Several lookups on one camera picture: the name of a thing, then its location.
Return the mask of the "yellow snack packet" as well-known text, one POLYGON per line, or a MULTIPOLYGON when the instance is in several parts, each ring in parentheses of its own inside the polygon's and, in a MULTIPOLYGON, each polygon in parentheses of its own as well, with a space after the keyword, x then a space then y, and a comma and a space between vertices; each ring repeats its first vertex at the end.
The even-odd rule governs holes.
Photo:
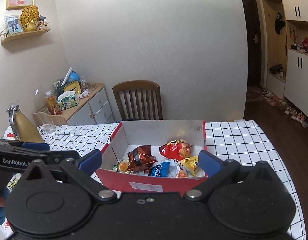
POLYGON ((181 164, 188 172, 190 172, 192 176, 197 176, 198 170, 200 169, 198 164, 198 156, 184 158, 181 161, 181 164))

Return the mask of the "orange jelly cup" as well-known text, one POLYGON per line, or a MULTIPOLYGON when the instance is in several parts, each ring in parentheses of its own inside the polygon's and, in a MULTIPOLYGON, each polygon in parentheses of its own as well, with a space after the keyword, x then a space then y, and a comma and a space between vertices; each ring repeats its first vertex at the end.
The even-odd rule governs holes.
POLYGON ((117 164, 113 165, 112 171, 125 173, 127 170, 127 167, 129 166, 129 163, 130 162, 128 159, 121 159, 118 161, 117 164))

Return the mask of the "red yellow rice cracker bag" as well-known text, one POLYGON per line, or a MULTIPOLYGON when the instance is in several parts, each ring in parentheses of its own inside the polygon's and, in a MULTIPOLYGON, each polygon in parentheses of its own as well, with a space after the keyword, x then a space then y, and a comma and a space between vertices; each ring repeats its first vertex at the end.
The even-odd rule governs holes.
POLYGON ((191 156, 191 145, 186 140, 173 140, 159 148, 162 156, 182 161, 191 156))

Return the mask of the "blue snack packet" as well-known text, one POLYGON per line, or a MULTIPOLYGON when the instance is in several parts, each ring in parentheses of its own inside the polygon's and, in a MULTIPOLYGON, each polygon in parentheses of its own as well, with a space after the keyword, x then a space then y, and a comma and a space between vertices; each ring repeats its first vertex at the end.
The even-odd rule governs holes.
POLYGON ((151 177, 176 178, 181 170, 180 165, 175 160, 163 161, 152 167, 149 171, 151 177))

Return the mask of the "brown foil snack bag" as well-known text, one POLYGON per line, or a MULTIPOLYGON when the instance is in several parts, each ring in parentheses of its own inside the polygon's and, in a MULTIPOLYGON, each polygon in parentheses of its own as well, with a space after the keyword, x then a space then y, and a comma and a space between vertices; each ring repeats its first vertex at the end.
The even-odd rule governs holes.
POLYGON ((149 170, 157 162, 155 156, 151 155, 150 145, 141 145, 127 154, 129 166, 126 171, 149 170))

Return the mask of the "clear orange snack packet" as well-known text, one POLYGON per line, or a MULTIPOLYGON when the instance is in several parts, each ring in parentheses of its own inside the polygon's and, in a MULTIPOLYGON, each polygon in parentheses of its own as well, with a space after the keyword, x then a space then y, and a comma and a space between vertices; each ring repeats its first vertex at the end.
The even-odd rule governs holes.
POLYGON ((183 168, 178 168, 176 171, 175 177, 176 178, 187 178, 188 177, 187 170, 183 168))

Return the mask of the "beige snack stick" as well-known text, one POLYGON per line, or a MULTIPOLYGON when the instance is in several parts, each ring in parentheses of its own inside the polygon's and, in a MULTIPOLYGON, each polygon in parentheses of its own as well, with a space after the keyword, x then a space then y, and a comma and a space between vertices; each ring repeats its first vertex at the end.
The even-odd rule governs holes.
POLYGON ((126 171, 125 174, 132 174, 132 175, 137 175, 137 176, 148 176, 149 175, 149 170, 145 171, 126 171))

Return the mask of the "orange drink bottle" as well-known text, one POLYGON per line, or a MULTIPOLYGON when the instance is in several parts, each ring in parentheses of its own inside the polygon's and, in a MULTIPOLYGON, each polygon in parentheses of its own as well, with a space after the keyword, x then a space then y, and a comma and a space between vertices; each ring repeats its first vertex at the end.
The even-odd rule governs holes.
POLYGON ((61 115, 61 109, 52 91, 46 92, 46 106, 51 115, 61 115))

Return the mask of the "white grid tablecloth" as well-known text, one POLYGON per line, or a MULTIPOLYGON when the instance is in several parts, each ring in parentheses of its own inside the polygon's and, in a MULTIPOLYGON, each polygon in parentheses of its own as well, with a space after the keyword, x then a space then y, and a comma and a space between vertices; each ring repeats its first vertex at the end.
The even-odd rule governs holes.
POLYGON ((90 178, 117 194, 112 202, 32 203, 34 160, 8 196, 4 213, 11 239, 305 239, 298 194, 287 168, 264 131, 253 121, 123 121, 66 126, 42 134, 56 151, 92 150, 102 156, 90 178), (151 146, 157 164, 173 160, 159 148, 186 140, 192 156, 205 150, 242 165, 268 163, 267 201, 187 201, 183 194, 208 179, 200 168, 187 178, 137 176, 112 171, 113 165, 141 145, 151 146))

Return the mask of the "green tissue pack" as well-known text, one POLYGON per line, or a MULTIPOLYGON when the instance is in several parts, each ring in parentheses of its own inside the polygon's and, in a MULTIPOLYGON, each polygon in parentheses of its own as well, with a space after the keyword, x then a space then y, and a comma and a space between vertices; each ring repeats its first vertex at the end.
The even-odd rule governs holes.
POLYGON ((61 111, 75 107, 79 104, 78 95, 74 91, 66 91, 58 96, 58 106, 61 111))

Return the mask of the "colourful dotted cloth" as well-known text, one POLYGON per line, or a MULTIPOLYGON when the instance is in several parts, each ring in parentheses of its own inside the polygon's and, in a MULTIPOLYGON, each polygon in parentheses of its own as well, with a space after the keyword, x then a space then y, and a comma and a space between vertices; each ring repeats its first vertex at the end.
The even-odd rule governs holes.
POLYGON ((4 204, 20 178, 20 173, 14 173, 8 183, 3 182, 0 184, 0 239, 7 239, 12 234, 10 224, 4 213, 4 204))

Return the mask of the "brown wooden chair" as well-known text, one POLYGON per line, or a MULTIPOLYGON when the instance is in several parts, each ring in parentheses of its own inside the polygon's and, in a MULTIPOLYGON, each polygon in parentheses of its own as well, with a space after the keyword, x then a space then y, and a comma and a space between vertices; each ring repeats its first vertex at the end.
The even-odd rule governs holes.
POLYGON ((149 80, 132 80, 112 88, 123 121, 162 120, 160 86, 149 80))

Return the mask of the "white shoe cabinet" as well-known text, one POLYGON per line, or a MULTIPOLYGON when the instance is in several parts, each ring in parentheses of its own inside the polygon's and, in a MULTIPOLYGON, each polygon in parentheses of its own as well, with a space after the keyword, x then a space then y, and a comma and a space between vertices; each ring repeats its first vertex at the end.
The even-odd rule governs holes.
POLYGON ((284 96, 308 117, 308 55, 289 49, 284 96))

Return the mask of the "gold flower ornament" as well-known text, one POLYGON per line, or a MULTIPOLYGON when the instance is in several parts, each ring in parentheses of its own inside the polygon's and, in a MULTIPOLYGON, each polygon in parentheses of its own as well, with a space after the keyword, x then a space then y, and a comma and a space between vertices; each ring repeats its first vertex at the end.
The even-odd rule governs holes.
POLYGON ((38 7, 34 5, 29 5, 23 8, 20 16, 19 22, 25 33, 37 31, 39 29, 40 14, 38 7))

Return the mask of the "small photo frame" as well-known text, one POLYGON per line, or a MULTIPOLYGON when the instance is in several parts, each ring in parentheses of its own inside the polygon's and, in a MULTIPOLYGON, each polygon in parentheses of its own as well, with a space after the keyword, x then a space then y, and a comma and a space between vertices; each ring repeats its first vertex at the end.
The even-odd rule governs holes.
POLYGON ((23 32, 22 26, 19 23, 19 18, 17 15, 6 16, 4 19, 5 19, 6 29, 9 35, 14 35, 23 32))

